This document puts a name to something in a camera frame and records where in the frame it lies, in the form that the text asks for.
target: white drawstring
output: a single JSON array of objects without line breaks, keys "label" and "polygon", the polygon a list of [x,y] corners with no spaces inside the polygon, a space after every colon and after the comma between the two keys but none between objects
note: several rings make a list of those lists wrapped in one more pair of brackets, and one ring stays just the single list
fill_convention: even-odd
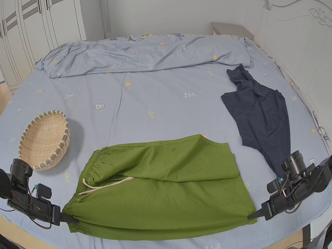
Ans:
[{"label": "white drawstring", "polygon": [[105,187],[109,187],[109,186],[113,186],[113,185],[118,185],[118,184],[121,184],[121,183],[124,183],[126,181],[129,181],[131,179],[134,179],[134,177],[127,177],[121,181],[118,181],[116,183],[113,183],[113,184],[110,184],[110,185],[105,185],[105,186],[99,186],[99,187],[96,187],[96,186],[90,186],[86,183],[85,179],[83,178],[83,184],[89,188],[91,188],[92,190],[88,190],[88,191],[85,191],[85,192],[82,192],[82,193],[79,193],[79,195],[85,195],[86,193],[91,193],[93,191],[96,191],[98,189],[102,189],[102,188],[105,188]]}]

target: motor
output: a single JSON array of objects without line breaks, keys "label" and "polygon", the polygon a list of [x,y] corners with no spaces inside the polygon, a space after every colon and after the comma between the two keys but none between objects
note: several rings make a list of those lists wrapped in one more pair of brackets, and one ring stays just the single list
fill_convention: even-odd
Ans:
[{"label": "motor", "polygon": [[50,229],[52,224],[60,226],[60,222],[78,223],[77,219],[62,214],[58,205],[47,200],[52,197],[51,188],[38,184],[35,186],[36,197],[31,195],[29,178],[32,171],[32,168],[20,159],[13,160],[10,174],[0,169],[0,197],[7,199],[7,205],[27,215],[33,222],[38,219],[50,223],[49,227],[44,227],[35,222],[44,229]]},{"label": "motor", "polygon": [[311,164],[305,166],[302,154],[295,151],[281,164],[287,174],[285,182],[277,178],[268,183],[267,190],[274,193],[262,204],[262,208],[248,216],[248,219],[265,217],[266,220],[286,211],[294,213],[301,203],[314,192],[320,193],[326,189],[332,179],[332,156],[323,160],[317,167]]}]

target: woven basket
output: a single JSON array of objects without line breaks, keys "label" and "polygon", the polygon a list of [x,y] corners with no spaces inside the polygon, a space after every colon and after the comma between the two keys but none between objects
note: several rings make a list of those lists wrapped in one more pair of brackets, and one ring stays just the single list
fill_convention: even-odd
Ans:
[{"label": "woven basket", "polygon": [[65,114],[52,110],[36,117],[20,139],[19,158],[34,170],[53,168],[66,153],[70,141]]}]

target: bed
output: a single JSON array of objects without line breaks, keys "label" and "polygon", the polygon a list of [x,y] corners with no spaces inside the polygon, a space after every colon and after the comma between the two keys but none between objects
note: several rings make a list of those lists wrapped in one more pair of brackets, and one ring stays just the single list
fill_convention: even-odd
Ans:
[{"label": "bed", "polygon": [[[179,43],[208,38],[207,47],[214,47],[214,41],[227,38],[233,40],[234,47],[236,45],[234,60],[181,66],[160,61],[160,67],[149,62],[145,70],[137,65],[128,68],[129,71],[117,71],[121,69],[119,66],[105,72],[101,72],[100,67],[86,68],[88,63],[85,63],[82,69],[89,70],[87,73],[81,70],[57,73],[54,70],[50,76],[55,78],[50,78],[43,69],[37,69],[42,68],[37,65],[0,117],[0,167],[9,172],[13,158],[17,157],[21,134],[33,118],[49,110],[60,110],[67,115],[70,124],[69,149],[56,167],[34,171],[30,186],[43,183],[52,188],[51,201],[61,208],[75,192],[78,177],[94,150],[121,143],[202,134],[212,141],[229,143],[245,186],[256,209],[259,209],[261,203],[269,198],[266,184],[275,178],[275,174],[257,150],[242,145],[236,122],[222,103],[222,94],[236,90],[226,70],[234,69],[238,58],[243,55],[246,59],[243,62],[247,64],[245,69],[255,80],[283,94],[291,128],[291,151],[299,150],[307,166],[312,162],[320,163],[331,154],[329,127],[332,127],[331,94],[327,90],[332,78],[327,73],[331,71],[331,63],[326,58],[332,54],[332,44],[328,43],[332,40],[332,21],[329,18],[332,10],[327,6],[331,1],[297,0],[274,5],[269,0],[262,0],[262,3],[261,25],[255,37],[259,47],[248,39],[222,35],[145,36],[145,39],[143,36],[129,36],[90,44],[82,42],[82,45],[87,43],[86,48],[98,44],[117,47],[137,41],[155,41],[162,47],[162,43],[167,45],[171,41]],[[240,49],[238,42],[243,46],[240,52],[237,51]],[[190,52],[188,45],[181,48],[179,54]],[[323,47],[314,52],[314,47],[319,45]],[[282,213],[269,221],[259,218],[253,225],[213,235],[167,241],[99,239],[69,233],[65,223],[43,230],[19,212],[1,213],[36,238],[63,249],[257,249],[276,243],[312,222],[331,206],[331,198],[330,184],[324,192],[307,198],[296,213]],[[5,200],[0,200],[0,207],[6,209]]]}]

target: headboard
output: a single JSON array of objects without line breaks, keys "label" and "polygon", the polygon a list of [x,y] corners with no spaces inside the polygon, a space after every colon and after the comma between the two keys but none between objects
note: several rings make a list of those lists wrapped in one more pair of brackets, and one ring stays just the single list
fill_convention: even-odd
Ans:
[{"label": "headboard", "polygon": [[332,153],[332,0],[293,0],[263,10],[255,42],[276,60]]}]

